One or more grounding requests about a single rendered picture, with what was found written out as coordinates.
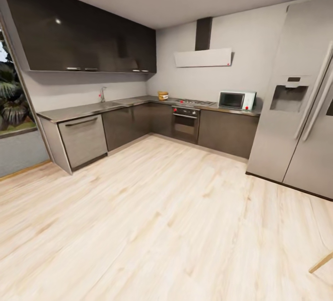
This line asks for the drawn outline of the microwave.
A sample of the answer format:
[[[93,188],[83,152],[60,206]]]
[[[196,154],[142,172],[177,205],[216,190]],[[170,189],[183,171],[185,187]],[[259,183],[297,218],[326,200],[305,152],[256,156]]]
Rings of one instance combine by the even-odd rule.
[[[256,94],[257,91],[223,90],[219,95],[218,106],[251,111]]]

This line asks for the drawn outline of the popcorn bag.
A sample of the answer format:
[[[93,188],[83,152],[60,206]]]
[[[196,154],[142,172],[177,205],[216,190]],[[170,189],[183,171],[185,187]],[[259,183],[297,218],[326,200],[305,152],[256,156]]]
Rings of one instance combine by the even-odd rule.
[[[158,97],[159,97],[159,100],[167,100],[168,99],[168,92],[158,92]]]

